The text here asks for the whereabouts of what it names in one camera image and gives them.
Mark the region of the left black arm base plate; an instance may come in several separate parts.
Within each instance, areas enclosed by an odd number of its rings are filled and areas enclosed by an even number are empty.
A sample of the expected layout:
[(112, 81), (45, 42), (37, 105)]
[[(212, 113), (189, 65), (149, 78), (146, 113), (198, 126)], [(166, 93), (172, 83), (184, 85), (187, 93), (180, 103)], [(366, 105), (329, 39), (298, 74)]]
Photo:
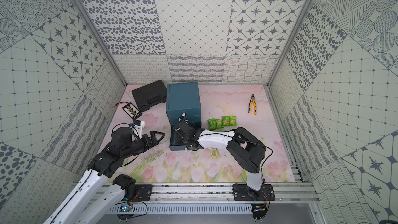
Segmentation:
[(129, 202), (136, 202), (136, 201), (150, 201), (152, 195), (153, 185), (147, 184), (134, 184), (127, 186), (124, 190), (124, 200)]

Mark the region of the teal plastic drawer cabinet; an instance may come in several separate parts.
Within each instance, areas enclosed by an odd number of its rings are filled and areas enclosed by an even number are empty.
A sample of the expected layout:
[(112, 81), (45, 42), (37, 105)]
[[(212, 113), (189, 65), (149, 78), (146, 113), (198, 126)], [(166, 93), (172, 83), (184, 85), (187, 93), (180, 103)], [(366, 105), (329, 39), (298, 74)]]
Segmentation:
[(169, 84), (167, 86), (166, 114), (171, 125), (176, 124), (183, 113), (189, 122), (202, 122), (202, 108), (197, 82)]

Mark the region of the teal bottom drawer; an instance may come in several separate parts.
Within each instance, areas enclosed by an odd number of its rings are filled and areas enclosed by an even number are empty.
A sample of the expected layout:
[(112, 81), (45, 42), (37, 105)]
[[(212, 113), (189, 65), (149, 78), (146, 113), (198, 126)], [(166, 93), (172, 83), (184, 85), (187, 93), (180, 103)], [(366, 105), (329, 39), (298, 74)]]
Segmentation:
[[(196, 133), (196, 129), (190, 127), (189, 125), (182, 125), (182, 127), (178, 125), (172, 126), (171, 139), (170, 139), (170, 150), (171, 151), (181, 151), (181, 150), (198, 150), (199, 144), (192, 143), (193, 136)], [(191, 142), (192, 146), (188, 145), (184, 142), (185, 138), (189, 138), (188, 141)]]

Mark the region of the green cookie packet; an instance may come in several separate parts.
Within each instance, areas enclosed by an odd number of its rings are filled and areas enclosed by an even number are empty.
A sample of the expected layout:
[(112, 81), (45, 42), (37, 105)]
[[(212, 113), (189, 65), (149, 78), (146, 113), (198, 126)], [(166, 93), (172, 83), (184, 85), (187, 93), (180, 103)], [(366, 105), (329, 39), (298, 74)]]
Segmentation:
[(230, 126), (237, 126), (236, 116), (229, 116)]
[(208, 119), (208, 129), (209, 130), (215, 130), (217, 128), (216, 120), (215, 119)]
[(230, 126), (230, 116), (222, 116), (222, 125)]
[(223, 128), (223, 119), (222, 118), (216, 119), (216, 128), (217, 129)]

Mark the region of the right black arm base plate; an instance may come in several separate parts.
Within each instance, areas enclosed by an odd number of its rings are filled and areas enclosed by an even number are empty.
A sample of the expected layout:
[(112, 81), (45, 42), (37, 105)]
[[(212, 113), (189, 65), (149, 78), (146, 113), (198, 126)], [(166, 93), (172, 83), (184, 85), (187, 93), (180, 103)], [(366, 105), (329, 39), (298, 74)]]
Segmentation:
[(273, 186), (263, 183), (259, 191), (249, 188), (246, 184), (233, 184), (232, 191), (235, 201), (275, 201)]

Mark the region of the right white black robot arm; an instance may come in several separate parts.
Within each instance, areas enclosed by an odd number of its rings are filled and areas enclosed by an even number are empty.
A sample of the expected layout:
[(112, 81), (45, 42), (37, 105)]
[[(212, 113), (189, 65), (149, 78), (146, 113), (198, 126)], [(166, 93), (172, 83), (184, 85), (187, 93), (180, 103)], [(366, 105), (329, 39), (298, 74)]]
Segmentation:
[(265, 161), (268, 148), (245, 128), (217, 132), (194, 129), (181, 120), (174, 125), (174, 137), (191, 151), (206, 148), (227, 150), (246, 171), (246, 186), (253, 191), (260, 191), (263, 185), (262, 162)]

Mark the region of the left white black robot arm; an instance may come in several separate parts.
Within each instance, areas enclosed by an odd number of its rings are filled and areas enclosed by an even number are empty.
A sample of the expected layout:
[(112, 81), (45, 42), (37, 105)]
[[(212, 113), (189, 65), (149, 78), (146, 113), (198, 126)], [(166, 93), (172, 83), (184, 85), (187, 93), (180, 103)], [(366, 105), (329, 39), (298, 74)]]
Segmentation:
[(136, 185), (128, 175), (118, 175), (109, 189), (93, 204), (90, 200), (106, 182), (123, 167), (125, 159), (157, 146), (165, 133), (151, 131), (138, 136), (134, 127), (120, 127), (111, 134), (111, 142), (89, 163), (82, 179), (45, 220), (47, 224), (94, 224), (120, 201), (130, 205), (137, 199), (149, 200), (151, 186)]

